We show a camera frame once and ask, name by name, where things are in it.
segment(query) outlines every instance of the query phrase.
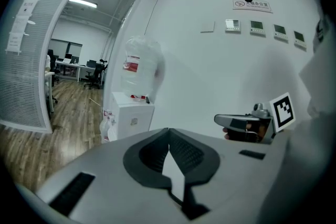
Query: door frame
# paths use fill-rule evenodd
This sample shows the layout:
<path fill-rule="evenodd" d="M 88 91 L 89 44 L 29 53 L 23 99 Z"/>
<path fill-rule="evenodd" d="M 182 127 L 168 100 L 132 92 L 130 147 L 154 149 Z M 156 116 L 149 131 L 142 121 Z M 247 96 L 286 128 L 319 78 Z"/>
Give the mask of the door frame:
<path fill-rule="evenodd" d="M 45 126 L 46 126 L 46 132 L 45 133 L 53 133 L 53 130 L 51 128 L 51 123 L 50 123 L 50 119 L 49 119 L 49 115 L 48 115 L 48 110 L 47 110 L 47 104 L 45 101 L 45 78 L 44 78 L 44 71 L 45 71 L 45 61 L 46 61 L 46 57 L 48 54 L 48 48 L 49 48 L 49 43 L 51 40 L 51 37 L 53 35 L 54 29 L 56 27 L 57 21 L 63 11 L 63 9 L 65 8 L 66 4 L 68 3 L 69 0 L 62 0 L 61 3 L 59 4 L 59 6 L 57 7 L 53 18 L 51 19 L 51 22 L 49 24 L 49 27 L 47 29 L 45 38 L 44 38 L 44 42 L 42 45 L 42 49 L 41 49 L 41 55 L 40 55 L 40 64 L 39 64 L 39 76 L 38 76 L 38 92 L 39 92 L 39 100 L 40 100 L 40 104 L 41 104 L 41 111 L 42 111 L 42 115 L 43 115 L 43 119 L 45 122 Z M 136 7 L 138 6 L 140 0 L 135 0 L 135 2 L 137 2 Z M 132 10 L 129 12 L 129 15 L 127 16 L 127 19 L 124 21 L 124 24 L 122 25 L 121 28 L 127 28 L 128 23 L 129 23 L 129 18 L 132 17 L 130 16 L 131 14 L 134 13 L 134 11 L 136 10 L 135 5 L 133 5 Z M 117 41 L 117 38 L 120 37 L 120 30 L 115 38 L 115 41 Z"/>

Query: air vent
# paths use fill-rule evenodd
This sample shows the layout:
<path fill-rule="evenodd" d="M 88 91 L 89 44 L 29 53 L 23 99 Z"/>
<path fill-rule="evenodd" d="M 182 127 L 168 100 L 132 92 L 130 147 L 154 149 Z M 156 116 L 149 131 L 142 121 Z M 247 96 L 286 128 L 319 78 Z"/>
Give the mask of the air vent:
<path fill-rule="evenodd" d="M 80 173 L 69 185 L 50 203 L 50 207 L 64 216 L 68 216 L 80 197 L 94 180 L 94 176 Z"/>

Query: plastic bag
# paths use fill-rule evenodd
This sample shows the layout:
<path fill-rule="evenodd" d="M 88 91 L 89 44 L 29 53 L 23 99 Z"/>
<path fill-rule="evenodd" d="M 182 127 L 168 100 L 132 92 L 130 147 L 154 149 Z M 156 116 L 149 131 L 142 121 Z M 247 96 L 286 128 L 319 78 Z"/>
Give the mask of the plastic bag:
<path fill-rule="evenodd" d="M 127 96 L 149 95 L 161 57 L 159 43 L 149 37 L 134 36 L 126 43 L 126 58 L 121 73 L 121 88 Z"/>
<path fill-rule="evenodd" d="M 101 135 L 101 143 L 105 143 L 109 141 L 108 138 L 108 130 L 112 127 L 112 122 L 114 117 L 110 110 L 104 110 L 104 118 L 99 125 L 100 135 Z"/>

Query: office chair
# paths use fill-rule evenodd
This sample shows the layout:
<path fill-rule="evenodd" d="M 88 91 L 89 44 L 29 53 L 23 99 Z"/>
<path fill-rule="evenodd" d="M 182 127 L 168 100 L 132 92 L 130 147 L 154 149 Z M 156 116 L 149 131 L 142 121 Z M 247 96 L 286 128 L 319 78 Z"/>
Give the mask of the office chair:
<path fill-rule="evenodd" d="M 56 70 L 56 57 L 54 56 L 54 51 L 53 50 L 48 50 L 48 55 L 50 57 L 50 71 L 54 72 L 55 74 L 57 74 L 57 70 Z M 51 86 L 54 86 L 54 82 L 55 80 L 59 81 L 58 78 L 55 78 L 55 75 L 53 75 L 52 79 L 51 79 Z M 52 99 L 55 101 L 55 103 L 57 104 L 58 101 L 56 98 L 52 97 Z"/>
<path fill-rule="evenodd" d="M 99 89 L 100 88 L 99 87 L 99 75 L 103 72 L 103 70 L 104 70 L 104 66 L 97 63 L 93 76 L 90 75 L 91 72 L 87 71 L 88 75 L 85 77 L 89 79 L 90 83 L 85 84 L 84 87 L 89 85 L 89 89 L 91 89 L 92 86 L 96 86 Z"/>

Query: computer monitor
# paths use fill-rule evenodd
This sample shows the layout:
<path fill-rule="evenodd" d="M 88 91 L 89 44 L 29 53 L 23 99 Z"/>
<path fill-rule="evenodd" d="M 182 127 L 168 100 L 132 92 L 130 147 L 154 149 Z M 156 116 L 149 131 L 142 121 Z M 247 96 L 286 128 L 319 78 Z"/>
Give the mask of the computer monitor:
<path fill-rule="evenodd" d="M 75 63 L 75 61 L 76 61 L 76 63 L 78 63 L 78 61 L 79 61 L 79 57 L 73 56 L 73 57 L 71 58 L 71 62 L 70 62 L 70 63 Z"/>
<path fill-rule="evenodd" d="M 91 68 L 96 68 L 96 63 L 88 61 L 88 62 L 86 62 L 86 66 L 91 67 Z"/>

